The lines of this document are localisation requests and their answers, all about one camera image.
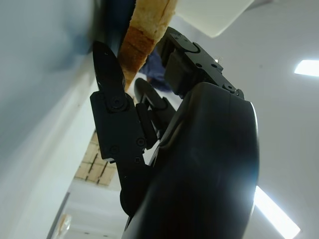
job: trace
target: toast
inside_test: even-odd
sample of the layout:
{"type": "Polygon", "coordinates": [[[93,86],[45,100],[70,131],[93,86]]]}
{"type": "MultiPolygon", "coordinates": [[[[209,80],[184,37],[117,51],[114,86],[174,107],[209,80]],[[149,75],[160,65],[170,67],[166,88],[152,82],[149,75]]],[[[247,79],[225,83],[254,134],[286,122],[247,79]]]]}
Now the toast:
{"type": "Polygon", "coordinates": [[[147,56],[163,37],[175,14],[177,0],[137,0],[130,26],[125,35],[118,60],[128,89],[147,56]]]}

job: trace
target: bread crust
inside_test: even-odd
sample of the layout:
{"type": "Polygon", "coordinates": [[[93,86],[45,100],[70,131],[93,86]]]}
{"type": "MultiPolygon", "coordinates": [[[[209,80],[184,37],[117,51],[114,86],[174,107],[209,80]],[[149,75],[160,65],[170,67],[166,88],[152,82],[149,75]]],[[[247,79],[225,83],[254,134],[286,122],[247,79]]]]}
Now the bread crust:
{"type": "Polygon", "coordinates": [[[147,56],[165,34],[177,0],[137,0],[130,26],[118,54],[127,90],[147,56]]]}

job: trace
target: screw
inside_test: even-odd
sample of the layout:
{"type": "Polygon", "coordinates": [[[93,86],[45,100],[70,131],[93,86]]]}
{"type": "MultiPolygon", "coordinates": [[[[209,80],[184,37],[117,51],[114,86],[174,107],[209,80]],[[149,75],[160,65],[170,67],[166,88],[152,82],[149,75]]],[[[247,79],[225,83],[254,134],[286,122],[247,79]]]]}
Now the screw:
{"type": "Polygon", "coordinates": [[[119,147],[117,145],[113,145],[111,148],[110,148],[110,153],[111,154],[117,154],[119,152],[119,147]]]}
{"type": "Polygon", "coordinates": [[[140,157],[135,157],[135,163],[140,163],[141,158],[140,157]]]}
{"type": "Polygon", "coordinates": [[[142,147],[145,145],[145,140],[143,138],[138,138],[138,140],[136,140],[136,144],[142,147]]]}
{"type": "Polygon", "coordinates": [[[112,107],[115,108],[115,109],[118,109],[120,107],[122,107],[123,105],[123,101],[121,98],[115,96],[112,98],[112,107]]]}

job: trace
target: ceiling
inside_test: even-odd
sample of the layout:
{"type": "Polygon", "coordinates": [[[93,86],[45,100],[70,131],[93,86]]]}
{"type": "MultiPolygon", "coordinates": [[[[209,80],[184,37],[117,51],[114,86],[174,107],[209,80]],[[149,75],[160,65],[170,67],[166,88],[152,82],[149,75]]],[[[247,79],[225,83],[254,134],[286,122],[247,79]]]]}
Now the ceiling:
{"type": "MultiPolygon", "coordinates": [[[[266,2],[256,1],[255,6],[266,2]]],[[[319,80],[294,74],[301,60],[319,58],[318,9],[319,2],[313,0],[279,0],[254,7],[215,39],[177,24],[179,31],[220,59],[224,76],[254,104],[260,137],[259,186],[302,229],[296,239],[318,238],[319,80]]],[[[104,193],[119,189],[115,175],[104,193]]],[[[119,205],[117,209],[125,218],[119,205]]],[[[95,237],[107,233],[103,224],[90,229],[95,237]]],[[[120,238],[122,227],[118,229],[120,238]]],[[[255,209],[244,239],[282,237],[255,209]]]]}

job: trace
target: person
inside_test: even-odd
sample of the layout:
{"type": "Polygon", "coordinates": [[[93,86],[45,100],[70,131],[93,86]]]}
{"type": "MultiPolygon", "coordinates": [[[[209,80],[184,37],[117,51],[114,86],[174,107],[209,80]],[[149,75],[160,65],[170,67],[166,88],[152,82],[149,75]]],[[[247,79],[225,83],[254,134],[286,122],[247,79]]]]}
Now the person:
{"type": "Polygon", "coordinates": [[[145,64],[140,69],[140,73],[147,76],[147,81],[153,88],[162,92],[171,92],[169,84],[164,80],[165,68],[161,63],[156,47],[148,56],[145,64]]]}

